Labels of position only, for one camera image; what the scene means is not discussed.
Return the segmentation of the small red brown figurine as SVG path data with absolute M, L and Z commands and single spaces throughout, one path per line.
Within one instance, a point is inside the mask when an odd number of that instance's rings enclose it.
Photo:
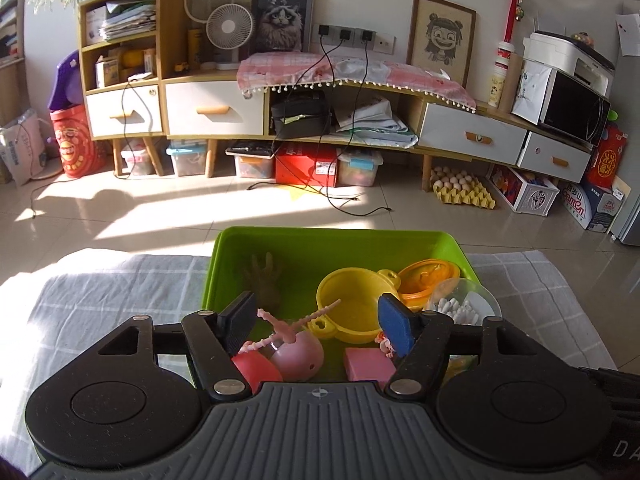
M 374 338 L 374 342 L 378 345 L 378 348 L 380 348 L 387 359 L 391 359 L 395 356 L 395 349 L 388 337 L 383 332 L 379 332 L 376 335 L 376 337 Z

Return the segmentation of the cotton swab jar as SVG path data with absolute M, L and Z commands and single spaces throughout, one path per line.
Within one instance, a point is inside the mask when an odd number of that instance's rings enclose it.
M 481 326 L 484 318 L 501 318 L 495 296 L 483 285 L 466 278 L 440 282 L 428 298 L 426 310 L 448 315 L 458 325 Z

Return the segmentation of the orange toy pot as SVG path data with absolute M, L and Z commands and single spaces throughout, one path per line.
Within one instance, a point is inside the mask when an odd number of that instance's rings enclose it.
M 411 311 L 420 311 L 439 283 L 459 276 L 459 267 L 447 260 L 425 259 L 410 264 L 398 273 L 400 300 Z

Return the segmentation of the pink block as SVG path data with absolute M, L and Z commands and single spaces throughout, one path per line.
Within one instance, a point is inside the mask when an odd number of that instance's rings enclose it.
M 343 361 L 350 382 L 376 382 L 381 389 L 396 372 L 393 362 L 377 348 L 346 348 Z

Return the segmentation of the yellow toy pot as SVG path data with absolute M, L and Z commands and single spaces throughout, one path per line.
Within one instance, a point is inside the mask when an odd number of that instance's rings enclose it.
M 345 344 L 370 344 L 381 331 L 378 325 L 378 298 L 398 297 L 401 280 L 391 270 L 374 272 L 363 268 L 343 268 L 328 274 L 316 292 L 318 310 L 340 303 L 310 321 L 307 327 L 319 339 L 337 339 Z

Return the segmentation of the pink round toy ball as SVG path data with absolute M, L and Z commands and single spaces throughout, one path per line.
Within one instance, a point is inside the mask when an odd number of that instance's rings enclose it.
M 324 350 L 314 334 L 302 330 L 294 342 L 281 344 L 270 356 L 270 362 L 277 367 L 285 382 L 306 382 L 322 367 Z

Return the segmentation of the green plastic cookie bin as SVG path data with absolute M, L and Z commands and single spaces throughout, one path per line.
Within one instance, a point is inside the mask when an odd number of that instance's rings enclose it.
M 202 308 L 220 312 L 250 288 L 252 260 L 272 255 L 279 273 L 276 317 L 295 321 L 317 307 L 316 291 L 343 268 L 400 271 L 426 259 L 449 261 L 478 281 L 457 241 L 442 231 L 341 230 L 232 226 L 218 235 L 205 279 Z

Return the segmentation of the white toy box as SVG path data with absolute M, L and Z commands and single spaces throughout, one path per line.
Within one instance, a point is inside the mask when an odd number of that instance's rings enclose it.
M 516 214 L 547 217 L 560 190 L 546 177 L 493 164 L 487 174 L 490 186 Z

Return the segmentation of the red storage box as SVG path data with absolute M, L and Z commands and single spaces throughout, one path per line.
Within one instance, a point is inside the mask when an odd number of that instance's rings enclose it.
M 279 184 L 334 188 L 337 163 L 335 146 L 285 142 L 274 154 L 274 180 Z

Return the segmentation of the red patterned bag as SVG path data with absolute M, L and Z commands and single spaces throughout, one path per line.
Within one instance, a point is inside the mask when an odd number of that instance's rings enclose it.
M 61 165 L 67 177 L 80 179 L 95 174 L 106 163 L 106 148 L 91 136 L 86 109 L 75 105 L 50 113 Z

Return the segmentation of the black microwave oven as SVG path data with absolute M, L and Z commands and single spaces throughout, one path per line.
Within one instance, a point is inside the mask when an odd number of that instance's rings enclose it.
M 555 67 L 524 60 L 512 114 L 537 128 L 597 145 L 611 103 Z

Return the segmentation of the framed cartoon girl picture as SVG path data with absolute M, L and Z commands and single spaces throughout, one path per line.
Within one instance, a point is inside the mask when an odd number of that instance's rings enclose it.
M 466 86 L 476 11 L 447 0 L 413 0 L 406 63 Z

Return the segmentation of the wooden shelf unit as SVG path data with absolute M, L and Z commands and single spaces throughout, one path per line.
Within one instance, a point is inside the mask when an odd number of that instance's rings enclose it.
M 103 15 L 115 3 L 153 3 L 155 14 L 145 23 L 127 25 L 113 39 L 99 34 Z M 98 88 L 96 62 L 117 48 L 155 51 L 155 80 L 175 75 L 175 66 L 188 58 L 186 30 L 189 21 L 183 0 L 85 0 L 77 8 L 78 52 L 85 92 Z

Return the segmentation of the white desk fan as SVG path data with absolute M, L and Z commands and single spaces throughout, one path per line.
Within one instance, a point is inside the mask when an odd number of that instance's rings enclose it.
M 240 66 L 239 50 L 254 32 L 254 18 L 245 6 L 226 3 L 217 6 L 206 22 L 206 36 L 218 50 L 229 51 L 229 61 L 217 61 L 217 70 L 236 70 Z

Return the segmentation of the white printer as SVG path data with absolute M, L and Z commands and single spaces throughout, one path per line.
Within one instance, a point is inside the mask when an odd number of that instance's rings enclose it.
M 610 96 L 615 66 L 588 44 L 554 32 L 538 30 L 523 39 L 523 46 L 526 60 L 562 70 L 600 96 Z

